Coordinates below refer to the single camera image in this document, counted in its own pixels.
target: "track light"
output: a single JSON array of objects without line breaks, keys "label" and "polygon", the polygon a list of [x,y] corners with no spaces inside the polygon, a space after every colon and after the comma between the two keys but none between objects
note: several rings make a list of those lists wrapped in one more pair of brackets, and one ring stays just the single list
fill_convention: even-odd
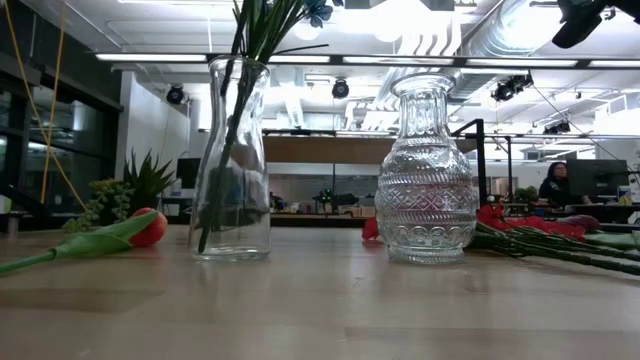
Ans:
[{"label": "track light", "polygon": [[499,82],[496,90],[491,93],[491,97],[497,102],[509,101],[531,85],[533,85],[531,74],[514,75],[506,81]]},{"label": "track light", "polygon": [[337,79],[336,83],[333,85],[333,90],[331,90],[331,95],[333,95],[335,99],[344,99],[349,96],[349,85],[347,85],[347,80]]},{"label": "track light", "polygon": [[571,132],[571,125],[567,120],[550,124],[544,127],[543,135],[559,135]]},{"label": "track light", "polygon": [[172,105],[182,105],[189,100],[189,96],[185,93],[182,84],[173,84],[167,92],[167,102]]}]

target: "red tulip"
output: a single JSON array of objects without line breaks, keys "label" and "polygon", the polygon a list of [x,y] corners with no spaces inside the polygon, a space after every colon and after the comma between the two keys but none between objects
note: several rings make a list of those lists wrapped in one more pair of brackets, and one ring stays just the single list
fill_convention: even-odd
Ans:
[{"label": "red tulip", "polygon": [[[151,211],[154,211],[154,209],[142,208],[131,215],[131,217],[143,215]],[[167,218],[161,212],[158,212],[158,216],[156,217],[156,219],[144,230],[131,237],[131,239],[129,239],[129,242],[133,246],[151,246],[160,241],[166,231]]]}]

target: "spiky plant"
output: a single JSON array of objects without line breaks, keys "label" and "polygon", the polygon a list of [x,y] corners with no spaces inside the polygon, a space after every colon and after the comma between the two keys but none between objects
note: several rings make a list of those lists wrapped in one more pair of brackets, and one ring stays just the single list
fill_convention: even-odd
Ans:
[{"label": "spiky plant", "polygon": [[131,163],[125,161],[123,181],[129,183],[134,190],[129,208],[130,215],[144,207],[155,209],[158,205],[158,195],[176,181],[176,179],[172,179],[173,171],[165,174],[171,161],[158,168],[159,160],[159,156],[156,156],[155,162],[153,162],[151,150],[149,150],[138,170],[136,155],[132,149]]}]

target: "black pole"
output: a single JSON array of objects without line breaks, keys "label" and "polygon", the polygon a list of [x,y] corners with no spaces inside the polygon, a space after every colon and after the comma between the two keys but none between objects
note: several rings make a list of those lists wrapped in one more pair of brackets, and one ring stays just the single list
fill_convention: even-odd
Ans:
[{"label": "black pole", "polygon": [[487,203],[487,169],[484,157],[484,120],[475,119],[476,123],[476,148],[478,151],[478,187],[480,206]]},{"label": "black pole", "polygon": [[331,213],[338,213],[338,209],[336,207],[336,164],[333,164],[333,183],[331,184]]},{"label": "black pole", "polygon": [[511,162],[511,136],[506,136],[507,139],[507,166],[509,168],[509,202],[514,202],[513,199],[513,164]]}]

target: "vase neck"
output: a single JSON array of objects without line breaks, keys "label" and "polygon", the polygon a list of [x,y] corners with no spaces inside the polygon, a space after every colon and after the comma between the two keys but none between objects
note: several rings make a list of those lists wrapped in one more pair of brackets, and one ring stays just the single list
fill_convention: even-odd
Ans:
[{"label": "vase neck", "polygon": [[415,89],[400,98],[399,138],[449,136],[446,92],[442,88]]}]

